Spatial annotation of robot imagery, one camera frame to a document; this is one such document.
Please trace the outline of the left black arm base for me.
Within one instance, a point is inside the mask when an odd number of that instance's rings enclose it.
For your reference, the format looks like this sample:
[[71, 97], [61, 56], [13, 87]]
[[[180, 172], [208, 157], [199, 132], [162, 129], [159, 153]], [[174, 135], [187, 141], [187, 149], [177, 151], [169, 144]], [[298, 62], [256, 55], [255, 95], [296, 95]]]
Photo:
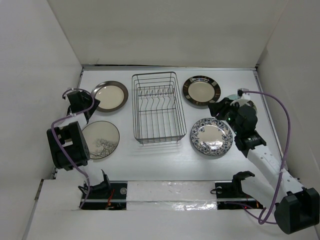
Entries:
[[111, 190], [90, 191], [87, 200], [81, 207], [82, 210], [126, 210], [127, 190], [126, 181], [111, 181]]

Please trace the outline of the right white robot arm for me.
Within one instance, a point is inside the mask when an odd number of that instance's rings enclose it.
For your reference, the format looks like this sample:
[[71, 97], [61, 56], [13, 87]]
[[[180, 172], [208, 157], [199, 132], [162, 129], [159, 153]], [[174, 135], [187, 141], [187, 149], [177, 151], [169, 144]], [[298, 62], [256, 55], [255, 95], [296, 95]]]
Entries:
[[276, 224], [286, 234], [318, 225], [320, 222], [320, 195], [314, 188], [304, 187], [284, 168], [271, 153], [266, 141], [256, 131], [256, 111], [247, 100], [231, 100], [210, 103], [212, 117], [225, 120], [234, 131], [237, 149], [266, 178], [256, 179], [250, 171], [233, 176], [231, 191], [237, 197], [249, 195], [274, 215]]

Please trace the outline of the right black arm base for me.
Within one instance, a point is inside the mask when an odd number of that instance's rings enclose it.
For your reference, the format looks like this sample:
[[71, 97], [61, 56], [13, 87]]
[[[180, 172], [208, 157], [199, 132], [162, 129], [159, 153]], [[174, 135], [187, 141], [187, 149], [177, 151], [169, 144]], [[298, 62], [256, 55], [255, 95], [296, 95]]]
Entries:
[[[238, 193], [231, 181], [219, 181], [214, 184], [214, 188], [210, 191], [216, 199], [237, 199], [237, 198], [252, 198], [251, 196]], [[258, 201], [217, 201], [218, 210], [240, 210], [240, 209], [263, 209], [263, 205]]]

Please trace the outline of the brown rimmed cream plate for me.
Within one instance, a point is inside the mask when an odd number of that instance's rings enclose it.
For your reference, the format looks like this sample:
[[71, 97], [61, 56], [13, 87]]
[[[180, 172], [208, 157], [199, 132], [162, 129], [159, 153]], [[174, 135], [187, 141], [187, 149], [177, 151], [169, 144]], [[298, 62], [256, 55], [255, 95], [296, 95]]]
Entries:
[[105, 81], [98, 84], [92, 91], [93, 97], [99, 101], [97, 110], [110, 113], [122, 108], [129, 97], [128, 89], [118, 81]]

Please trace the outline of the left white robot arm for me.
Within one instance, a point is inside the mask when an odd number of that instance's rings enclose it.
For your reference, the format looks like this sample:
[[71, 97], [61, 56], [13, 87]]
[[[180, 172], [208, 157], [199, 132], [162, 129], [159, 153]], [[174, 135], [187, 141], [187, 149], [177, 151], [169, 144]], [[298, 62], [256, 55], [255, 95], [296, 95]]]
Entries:
[[57, 169], [76, 170], [80, 173], [84, 184], [78, 188], [85, 196], [98, 195], [100, 198], [107, 198], [112, 192], [112, 186], [106, 173], [102, 172], [103, 181], [92, 185], [88, 173], [81, 169], [87, 166], [90, 160], [83, 130], [100, 101], [81, 88], [66, 90], [62, 98], [69, 102], [67, 115], [55, 120], [46, 131], [53, 164]]

